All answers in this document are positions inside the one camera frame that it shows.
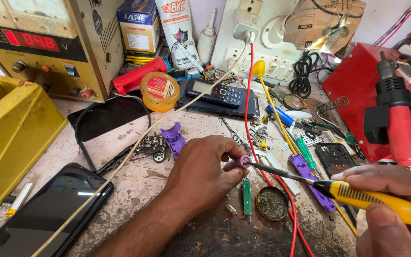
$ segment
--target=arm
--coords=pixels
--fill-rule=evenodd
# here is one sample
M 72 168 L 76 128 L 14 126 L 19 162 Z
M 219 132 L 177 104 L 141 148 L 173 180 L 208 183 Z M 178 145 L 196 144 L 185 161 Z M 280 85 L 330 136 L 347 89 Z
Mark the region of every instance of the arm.
M 190 219 L 212 207 L 248 174 L 247 169 L 220 168 L 220 161 L 242 155 L 245 152 L 231 138 L 190 140 L 163 191 L 92 256 L 158 256 Z
M 353 167 L 332 179 L 346 181 L 356 189 L 387 191 L 411 202 L 411 171 L 402 166 Z M 365 215 L 368 229 L 356 243 L 359 257 L 411 257 L 411 225 L 384 204 L 370 205 Z

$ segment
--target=power switch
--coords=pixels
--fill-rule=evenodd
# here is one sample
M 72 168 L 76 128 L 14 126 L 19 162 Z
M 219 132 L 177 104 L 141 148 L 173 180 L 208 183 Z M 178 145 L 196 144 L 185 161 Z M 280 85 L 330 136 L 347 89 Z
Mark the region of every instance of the power switch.
M 75 66 L 70 66 L 70 65 L 65 65 L 66 72 L 68 73 L 69 76 L 71 77 L 77 77 L 79 78 L 80 76 L 78 75 L 77 69 Z

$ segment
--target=purple plastic housing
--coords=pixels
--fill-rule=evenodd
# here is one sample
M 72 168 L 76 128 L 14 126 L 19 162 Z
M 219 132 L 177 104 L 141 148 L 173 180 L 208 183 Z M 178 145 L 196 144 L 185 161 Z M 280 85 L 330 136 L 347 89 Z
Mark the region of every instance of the purple plastic housing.
M 228 162 L 226 162 L 225 167 L 223 167 L 223 170 L 230 171 L 234 168 L 248 169 L 251 165 L 243 163 L 243 160 L 246 159 L 246 158 L 250 161 L 252 160 L 252 158 L 250 158 L 250 156 L 242 155 L 239 158 L 237 158 L 236 160 L 229 160 Z
M 310 172 L 310 167 L 307 165 L 307 162 L 305 162 L 304 158 L 302 158 L 300 154 L 290 155 L 288 159 L 294 165 L 294 167 L 296 167 L 301 176 L 311 180 L 317 180 L 317 178 Z M 312 190 L 313 194 L 317 197 L 318 201 L 320 201 L 320 204 L 323 206 L 326 212 L 332 212 L 336 209 L 336 206 L 331 199 L 324 196 L 318 190 L 314 189 L 313 186 L 309 185 L 309 187 Z
M 185 138 L 183 138 L 183 135 L 180 132 L 181 127 L 182 126 L 180 125 L 180 122 L 177 121 L 175 125 L 168 130 L 160 129 L 161 133 L 163 134 L 164 140 L 166 140 L 166 143 L 168 143 L 168 146 L 171 149 L 175 159 L 179 157 L 180 150 L 184 145 L 186 145 Z

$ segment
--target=04.8 display reading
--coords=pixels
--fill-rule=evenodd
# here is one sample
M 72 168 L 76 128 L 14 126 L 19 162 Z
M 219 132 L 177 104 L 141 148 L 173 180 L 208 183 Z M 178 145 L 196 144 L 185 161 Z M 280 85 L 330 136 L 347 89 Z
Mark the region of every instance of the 04.8 display reading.
M 11 45 L 60 52 L 54 38 L 1 29 Z

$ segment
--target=yellow soldering iron handle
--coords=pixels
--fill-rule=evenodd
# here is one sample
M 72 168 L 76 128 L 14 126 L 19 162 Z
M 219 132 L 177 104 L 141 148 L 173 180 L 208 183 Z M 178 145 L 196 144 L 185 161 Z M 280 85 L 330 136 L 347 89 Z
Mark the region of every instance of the yellow soldering iron handle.
M 364 210 L 373 203 L 383 203 L 396 211 L 406 224 L 411 225 L 411 202 L 380 192 L 357 190 L 343 181 L 332 182 L 329 192 L 337 201 Z

